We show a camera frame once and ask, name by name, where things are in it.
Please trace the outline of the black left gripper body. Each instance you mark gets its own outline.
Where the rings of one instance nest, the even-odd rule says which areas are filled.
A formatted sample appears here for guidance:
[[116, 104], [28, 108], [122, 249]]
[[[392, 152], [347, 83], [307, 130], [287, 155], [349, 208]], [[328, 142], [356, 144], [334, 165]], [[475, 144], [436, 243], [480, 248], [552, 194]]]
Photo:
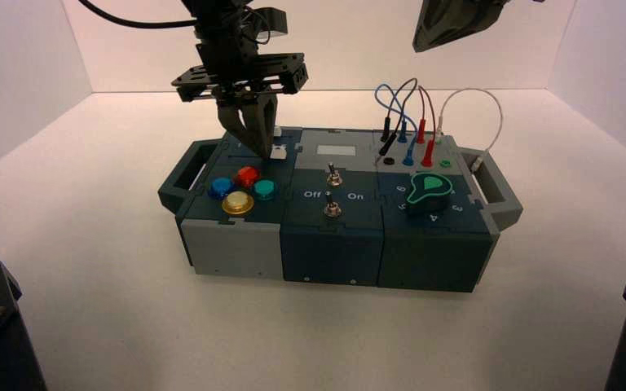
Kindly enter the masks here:
[[184, 102], [233, 99], [258, 94], [296, 94], [309, 75], [302, 52], [258, 52], [265, 42], [244, 40], [237, 47], [198, 42], [201, 64], [191, 66], [171, 85]]

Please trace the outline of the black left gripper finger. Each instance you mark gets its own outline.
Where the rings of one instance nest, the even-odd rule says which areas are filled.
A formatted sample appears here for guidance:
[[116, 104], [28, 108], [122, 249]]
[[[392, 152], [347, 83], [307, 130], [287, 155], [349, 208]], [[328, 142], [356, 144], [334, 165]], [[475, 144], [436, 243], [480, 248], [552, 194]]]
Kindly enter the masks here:
[[255, 155], [268, 158], [268, 124], [263, 102], [245, 104], [218, 103], [218, 119], [223, 128]]
[[255, 109], [256, 152], [262, 158], [271, 155], [276, 123], [277, 98], [275, 95], [259, 95]]

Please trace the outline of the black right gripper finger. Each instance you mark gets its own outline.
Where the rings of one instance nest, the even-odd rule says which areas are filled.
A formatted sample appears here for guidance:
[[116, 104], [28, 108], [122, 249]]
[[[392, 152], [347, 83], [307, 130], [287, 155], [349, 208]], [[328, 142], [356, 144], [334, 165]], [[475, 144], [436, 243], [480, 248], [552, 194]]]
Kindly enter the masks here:
[[442, 1], [437, 45], [468, 37], [490, 28], [508, 1]]
[[455, 41], [459, 32], [462, 1], [426, 0], [413, 38], [413, 49], [421, 53]]

